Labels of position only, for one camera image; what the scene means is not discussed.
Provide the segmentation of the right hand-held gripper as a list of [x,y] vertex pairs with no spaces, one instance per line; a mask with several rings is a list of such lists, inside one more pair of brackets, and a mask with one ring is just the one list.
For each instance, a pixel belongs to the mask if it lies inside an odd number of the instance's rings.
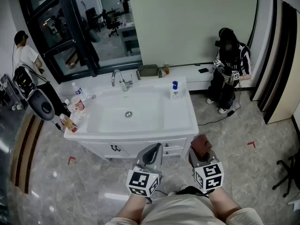
[[188,159],[193,167],[194,180],[201,192],[209,192],[222,187],[224,169],[213,150],[210,150],[210,162],[200,162],[193,148],[189,149]]

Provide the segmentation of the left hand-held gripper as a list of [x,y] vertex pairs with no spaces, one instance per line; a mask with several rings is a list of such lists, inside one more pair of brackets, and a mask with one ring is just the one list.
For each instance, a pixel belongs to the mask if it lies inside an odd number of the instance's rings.
[[161,143],[152,144],[137,155],[137,162],[128,171],[126,187],[131,194],[150,197],[159,186],[163,158]]

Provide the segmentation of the dark red cloth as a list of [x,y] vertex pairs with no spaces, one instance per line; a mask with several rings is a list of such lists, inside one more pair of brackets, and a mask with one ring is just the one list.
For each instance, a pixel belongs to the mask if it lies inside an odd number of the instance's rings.
[[191,142],[191,148],[199,160],[204,160],[208,157],[208,153],[212,149],[212,144],[206,135],[199,135]]

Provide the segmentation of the blue-capped soap bottle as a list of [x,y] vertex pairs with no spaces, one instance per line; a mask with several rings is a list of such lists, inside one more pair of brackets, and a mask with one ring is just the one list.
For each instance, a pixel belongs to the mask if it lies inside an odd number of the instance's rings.
[[179,99],[180,98],[180,89],[178,81],[172,82],[172,87],[170,89],[170,99]]

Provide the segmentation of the person's left forearm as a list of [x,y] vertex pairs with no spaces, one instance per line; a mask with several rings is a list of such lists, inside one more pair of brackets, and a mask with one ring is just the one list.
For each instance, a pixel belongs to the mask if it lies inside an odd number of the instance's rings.
[[116,215],[116,217],[126,218],[139,224],[146,203],[146,197],[131,194],[123,208]]

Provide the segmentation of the person's right forearm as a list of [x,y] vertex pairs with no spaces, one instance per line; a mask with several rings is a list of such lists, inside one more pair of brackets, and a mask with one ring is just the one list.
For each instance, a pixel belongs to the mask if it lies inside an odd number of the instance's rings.
[[241,207],[221,187],[209,193],[208,197],[218,218],[223,222],[234,212],[241,210]]

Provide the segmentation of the olive shoulder bag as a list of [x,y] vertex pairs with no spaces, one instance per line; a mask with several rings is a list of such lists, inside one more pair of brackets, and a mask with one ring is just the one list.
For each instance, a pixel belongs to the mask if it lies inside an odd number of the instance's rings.
[[156,64],[140,65],[136,71],[138,80],[162,78],[161,69]]

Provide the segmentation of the amber tea bottle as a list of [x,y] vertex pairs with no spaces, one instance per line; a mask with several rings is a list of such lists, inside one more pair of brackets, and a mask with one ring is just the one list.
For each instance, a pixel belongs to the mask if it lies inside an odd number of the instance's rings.
[[60,114],[59,119],[61,123],[69,129],[71,132],[76,132],[77,131],[77,125],[65,114]]

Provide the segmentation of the blue-label water bottle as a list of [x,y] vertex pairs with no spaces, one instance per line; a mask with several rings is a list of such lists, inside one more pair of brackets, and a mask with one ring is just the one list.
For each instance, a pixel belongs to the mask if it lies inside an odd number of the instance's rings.
[[80,99],[85,102],[87,100],[86,94],[83,92],[81,87],[77,85],[75,82],[72,82],[73,90],[80,97]]

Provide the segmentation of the clear red-label bottle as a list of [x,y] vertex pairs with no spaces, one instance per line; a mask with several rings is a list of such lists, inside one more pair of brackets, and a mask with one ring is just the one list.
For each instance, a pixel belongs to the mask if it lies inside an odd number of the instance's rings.
[[64,103],[66,104],[66,108],[67,108],[71,113],[75,113],[75,107],[74,107],[74,105],[73,105],[68,99],[66,99]]

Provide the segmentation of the person's beige shirt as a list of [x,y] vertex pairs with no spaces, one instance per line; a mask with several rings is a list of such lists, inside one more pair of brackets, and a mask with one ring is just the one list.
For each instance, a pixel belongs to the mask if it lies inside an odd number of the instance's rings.
[[264,225],[257,212],[243,208],[221,221],[210,200],[194,195],[172,195],[145,206],[141,222],[115,217],[105,225]]

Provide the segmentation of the chrome faucet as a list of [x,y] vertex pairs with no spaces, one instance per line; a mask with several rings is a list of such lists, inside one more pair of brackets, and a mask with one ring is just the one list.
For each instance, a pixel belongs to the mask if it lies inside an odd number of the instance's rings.
[[133,85],[132,80],[126,82],[122,76],[122,73],[118,69],[116,69],[113,71],[112,77],[111,77],[111,82],[112,82],[113,87],[115,87],[115,85],[116,85],[116,75],[119,75],[119,84],[121,85],[123,92],[127,92],[128,88],[131,85]]

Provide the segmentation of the leaning cream and black boards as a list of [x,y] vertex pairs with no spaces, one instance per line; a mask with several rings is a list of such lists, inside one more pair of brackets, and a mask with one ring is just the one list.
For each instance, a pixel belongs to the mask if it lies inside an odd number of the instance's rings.
[[293,116],[300,103],[300,12],[282,0],[273,0],[266,55],[255,90],[266,124]]

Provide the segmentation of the brown striped wooden board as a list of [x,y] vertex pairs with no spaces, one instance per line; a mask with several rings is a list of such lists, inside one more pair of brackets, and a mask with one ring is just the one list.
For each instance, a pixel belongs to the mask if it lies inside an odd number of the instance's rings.
[[32,160],[43,124],[41,118],[28,114],[15,142],[10,179],[25,194],[29,193]]

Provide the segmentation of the black window frame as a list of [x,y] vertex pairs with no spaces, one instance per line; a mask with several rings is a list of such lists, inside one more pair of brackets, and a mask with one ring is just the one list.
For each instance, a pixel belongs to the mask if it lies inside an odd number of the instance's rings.
[[76,0],[19,0],[30,36],[57,83],[98,74],[99,57]]

